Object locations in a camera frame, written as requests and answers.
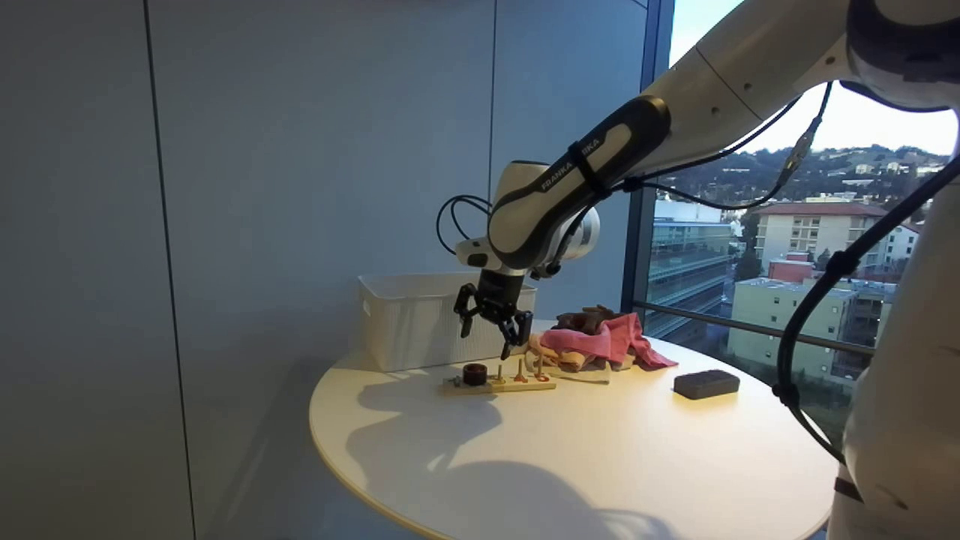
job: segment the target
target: round white table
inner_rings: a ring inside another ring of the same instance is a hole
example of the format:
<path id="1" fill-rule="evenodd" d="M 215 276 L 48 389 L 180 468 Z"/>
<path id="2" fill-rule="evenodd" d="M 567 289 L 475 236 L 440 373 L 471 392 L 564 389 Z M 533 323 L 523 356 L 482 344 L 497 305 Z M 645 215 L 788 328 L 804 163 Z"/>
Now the round white table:
<path id="1" fill-rule="evenodd" d="M 375 373 L 354 355 L 318 380 L 310 430 L 354 495 L 427 538 L 814 534 L 837 461 L 755 378 L 652 343 L 677 367 L 490 395 L 440 392 L 457 367 Z M 675 376 L 715 367 L 740 389 L 699 403 L 671 392 Z"/>

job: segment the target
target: sky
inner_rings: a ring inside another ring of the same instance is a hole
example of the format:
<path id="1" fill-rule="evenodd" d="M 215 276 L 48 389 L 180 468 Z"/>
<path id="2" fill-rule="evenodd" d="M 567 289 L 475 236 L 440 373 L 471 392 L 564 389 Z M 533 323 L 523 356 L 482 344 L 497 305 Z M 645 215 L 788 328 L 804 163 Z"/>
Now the sky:
<path id="1" fill-rule="evenodd" d="M 677 0 L 671 61 L 682 56 L 703 33 L 712 31 L 740 0 Z M 778 126 L 759 135 L 747 150 L 793 146 L 818 107 L 823 87 L 814 87 Z M 905 115 L 876 104 L 858 93 L 834 87 L 829 115 L 818 126 L 814 150 L 824 146 L 922 146 L 928 153 L 951 155 L 958 121 L 951 110 Z"/>

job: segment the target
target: cable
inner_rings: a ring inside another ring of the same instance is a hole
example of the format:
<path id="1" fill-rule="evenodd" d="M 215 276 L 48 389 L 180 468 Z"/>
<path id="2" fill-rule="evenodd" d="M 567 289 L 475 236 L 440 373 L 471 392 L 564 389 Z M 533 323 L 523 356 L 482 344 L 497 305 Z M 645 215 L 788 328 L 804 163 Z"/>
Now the cable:
<path id="1" fill-rule="evenodd" d="M 815 278 L 815 284 L 807 291 L 802 305 L 793 312 L 788 323 L 783 328 L 779 351 L 778 351 L 778 384 L 774 392 L 779 403 L 796 413 L 796 419 L 818 442 L 837 461 L 843 461 L 840 449 L 814 430 L 814 424 L 802 411 L 802 392 L 793 380 L 793 351 L 802 337 L 802 328 L 818 305 L 818 299 L 854 268 L 860 259 L 887 236 L 904 219 L 909 219 L 917 208 L 923 208 L 939 189 L 944 189 L 951 181 L 960 178 L 960 155 L 953 155 L 944 169 L 939 169 L 928 184 L 922 184 L 913 194 L 905 194 L 890 214 L 885 214 L 872 227 L 867 227 L 845 252 L 837 252 L 829 261 L 829 269 Z"/>
<path id="2" fill-rule="evenodd" d="M 671 172 L 685 172 L 685 169 L 697 169 L 697 165 L 707 165 L 707 163 L 717 163 L 740 146 L 747 146 L 751 140 L 755 140 L 763 131 L 769 131 L 774 124 L 779 124 L 779 116 L 786 116 L 793 110 L 793 104 L 799 104 L 799 99 L 786 103 L 778 115 L 770 115 L 765 124 L 759 124 L 751 135 L 744 135 L 740 140 L 734 140 L 732 146 L 723 146 L 721 153 L 712 153 L 712 155 L 703 155 L 703 159 L 689 159 L 689 163 L 682 163 L 682 165 L 671 165 L 671 169 L 659 169 L 653 175 L 642 175 L 642 178 L 628 178 L 620 193 L 636 193 L 642 189 L 652 178 L 664 178 L 664 175 L 671 175 Z"/>
<path id="3" fill-rule="evenodd" d="M 475 209 L 482 214 L 487 219 L 490 219 L 490 214 L 492 214 L 492 204 L 490 204 L 487 197 L 481 197 L 481 194 L 452 194 L 452 197 L 446 197 L 446 202 L 440 204 L 434 222 L 431 222 L 431 230 L 434 230 L 439 243 L 440 243 L 450 256 L 457 256 L 457 249 L 452 249 L 452 246 L 446 243 L 446 236 L 444 236 L 444 214 L 450 215 L 450 222 L 452 222 L 452 227 L 459 230 L 459 236 L 463 236 L 463 240 L 471 240 L 467 230 L 463 227 L 459 215 L 457 215 L 457 208 L 459 208 L 459 204 L 475 208 Z"/>
<path id="4" fill-rule="evenodd" d="M 664 184 L 642 184 L 642 189 L 664 189 L 669 194 L 677 194 L 685 202 L 697 202 L 697 204 L 706 204 L 706 208 L 717 208 L 717 209 L 754 209 L 754 208 L 763 208 L 769 204 L 770 197 L 779 194 L 779 189 L 793 181 L 793 175 L 804 165 L 804 159 L 810 155 L 810 146 L 814 146 L 814 137 L 823 126 L 823 116 L 829 110 L 829 103 L 832 103 L 832 93 L 834 93 L 834 84 L 829 82 L 824 89 L 823 89 L 823 99 L 818 99 L 818 107 L 814 115 L 814 121 L 807 124 L 807 130 L 802 131 L 802 137 L 793 144 L 793 153 L 786 155 L 779 175 L 778 175 L 778 184 L 763 194 L 763 197 L 754 197 L 754 202 L 744 202 L 744 204 L 723 204 L 723 202 L 712 202 L 712 197 L 699 197 L 692 193 L 685 193 L 685 189 L 675 189 L 675 186 L 664 186 Z M 712 155 L 707 163 L 721 159 L 721 155 L 728 155 L 734 150 L 740 150 L 744 144 L 751 144 L 759 131 L 765 131 L 770 124 L 759 126 L 755 131 L 751 131 L 744 140 L 738 140 L 734 146 Z"/>

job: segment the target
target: black robot arm segment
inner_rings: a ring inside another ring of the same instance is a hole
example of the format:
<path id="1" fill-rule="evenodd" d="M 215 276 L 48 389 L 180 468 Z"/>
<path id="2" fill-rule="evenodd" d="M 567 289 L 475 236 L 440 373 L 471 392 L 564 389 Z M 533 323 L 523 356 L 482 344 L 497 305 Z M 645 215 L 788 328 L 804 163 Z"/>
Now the black robot arm segment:
<path id="1" fill-rule="evenodd" d="M 618 189 L 623 175 L 669 135 L 659 99 L 636 95 L 550 165 L 533 184 L 503 193 L 490 219 L 490 246 L 514 268 L 538 268 L 556 230 Z"/>

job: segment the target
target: small object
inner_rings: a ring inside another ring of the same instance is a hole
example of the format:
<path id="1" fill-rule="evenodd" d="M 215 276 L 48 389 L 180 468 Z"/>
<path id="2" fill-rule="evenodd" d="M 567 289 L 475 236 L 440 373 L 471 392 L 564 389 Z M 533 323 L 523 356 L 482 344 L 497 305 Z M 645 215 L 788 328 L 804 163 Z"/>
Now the small object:
<path id="1" fill-rule="evenodd" d="M 740 378 L 723 369 L 687 373 L 671 380 L 671 389 L 687 398 L 723 395 L 723 392 L 734 392 L 738 388 L 740 388 Z"/>
<path id="2" fill-rule="evenodd" d="M 464 388 L 482 388 L 487 384 L 487 367 L 482 362 L 463 367 L 463 384 Z"/>

